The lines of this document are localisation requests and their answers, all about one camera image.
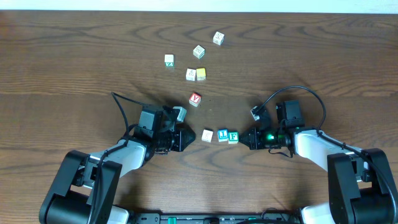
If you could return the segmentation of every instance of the white backdrop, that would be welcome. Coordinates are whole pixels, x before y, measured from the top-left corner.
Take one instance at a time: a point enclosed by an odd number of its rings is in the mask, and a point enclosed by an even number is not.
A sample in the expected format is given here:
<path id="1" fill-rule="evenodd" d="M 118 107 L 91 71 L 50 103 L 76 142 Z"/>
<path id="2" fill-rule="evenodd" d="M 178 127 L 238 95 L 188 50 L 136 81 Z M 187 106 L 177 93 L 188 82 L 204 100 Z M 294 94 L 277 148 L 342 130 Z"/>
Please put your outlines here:
<path id="1" fill-rule="evenodd" d="M 0 9 L 398 14 L 398 0 L 0 0 Z"/>

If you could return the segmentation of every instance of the yellow block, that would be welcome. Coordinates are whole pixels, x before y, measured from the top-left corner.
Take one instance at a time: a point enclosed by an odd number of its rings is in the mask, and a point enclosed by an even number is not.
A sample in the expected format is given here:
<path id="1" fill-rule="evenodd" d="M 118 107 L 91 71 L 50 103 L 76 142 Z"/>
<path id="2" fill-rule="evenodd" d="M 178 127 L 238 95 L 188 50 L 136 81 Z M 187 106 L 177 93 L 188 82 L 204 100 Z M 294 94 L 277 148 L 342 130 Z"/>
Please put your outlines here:
<path id="1" fill-rule="evenodd" d="M 197 69 L 197 78 L 198 78 L 198 81 L 206 80 L 206 69 L 205 68 Z"/>

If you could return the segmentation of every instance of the wooden tabletop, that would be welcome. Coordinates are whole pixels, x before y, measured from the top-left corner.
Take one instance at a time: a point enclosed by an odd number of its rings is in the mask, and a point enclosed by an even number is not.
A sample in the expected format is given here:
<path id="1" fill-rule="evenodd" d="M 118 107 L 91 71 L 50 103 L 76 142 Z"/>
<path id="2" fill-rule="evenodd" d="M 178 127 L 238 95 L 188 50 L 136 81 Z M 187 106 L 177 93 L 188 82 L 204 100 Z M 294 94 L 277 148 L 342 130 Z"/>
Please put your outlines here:
<path id="1" fill-rule="evenodd" d="M 216 31 L 225 34 L 220 47 Z M 192 50 L 206 49 L 199 60 Z M 175 55 L 166 69 L 164 54 Z M 37 223 L 65 154 L 101 151 L 124 123 L 110 92 L 183 106 L 197 140 L 155 156 L 120 181 L 115 204 L 170 212 L 261 212 L 328 200 L 327 173 L 307 159 L 200 140 L 204 128 L 240 133 L 250 109 L 288 85 L 315 90 L 323 130 L 387 153 L 398 180 L 398 16 L 346 14 L 3 11 L 0 13 L 0 223 Z M 185 80 L 205 67 L 207 80 Z M 188 103 L 193 92 L 200 106 Z M 322 109 L 303 90 L 308 125 Z M 123 102 L 130 123 L 140 106 Z M 74 190 L 88 192 L 75 187 Z"/>

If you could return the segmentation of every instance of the wood grain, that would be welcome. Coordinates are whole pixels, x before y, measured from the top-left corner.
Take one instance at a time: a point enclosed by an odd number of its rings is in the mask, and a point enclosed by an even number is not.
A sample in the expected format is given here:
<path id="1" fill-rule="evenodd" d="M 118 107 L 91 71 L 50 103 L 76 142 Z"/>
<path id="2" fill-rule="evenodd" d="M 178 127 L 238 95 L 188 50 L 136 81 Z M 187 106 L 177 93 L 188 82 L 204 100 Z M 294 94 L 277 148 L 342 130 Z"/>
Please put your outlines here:
<path id="1" fill-rule="evenodd" d="M 212 44 L 216 31 L 224 44 Z M 206 48 L 198 60 L 196 45 Z M 164 67 L 175 55 L 175 68 Z M 65 154 L 103 150 L 123 133 L 110 96 L 184 106 L 203 128 L 245 131 L 250 108 L 287 85 L 324 99 L 323 129 L 387 153 L 398 180 L 398 16 L 346 14 L 0 12 L 0 223 L 38 223 Z M 207 80 L 185 81 L 205 67 Z M 188 104 L 196 91 L 198 108 Z M 321 108 L 300 90 L 307 124 Z M 130 122 L 140 107 L 123 103 Z M 261 212 L 328 200 L 327 173 L 242 144 L 195 141 L 124 176 L 115 203 L 163 212 Z"/>

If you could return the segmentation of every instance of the green block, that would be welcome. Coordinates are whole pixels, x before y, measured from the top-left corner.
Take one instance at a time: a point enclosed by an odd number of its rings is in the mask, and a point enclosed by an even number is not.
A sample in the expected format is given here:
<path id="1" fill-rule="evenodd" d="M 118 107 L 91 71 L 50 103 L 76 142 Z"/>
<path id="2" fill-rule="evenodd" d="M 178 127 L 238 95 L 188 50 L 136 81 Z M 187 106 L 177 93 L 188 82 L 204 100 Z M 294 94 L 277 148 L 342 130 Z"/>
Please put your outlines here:
<path id="1" fill-rule="evenodd" d="M 239 134 L 237 132 L 228 133 L 228 143 L 236 144 L 239 142 Z"/>
<path id="2" fill-rule="evenodd" d="M 167 219 L 167 224 L 177 224 L 177 218 L 170 217 Z"/>

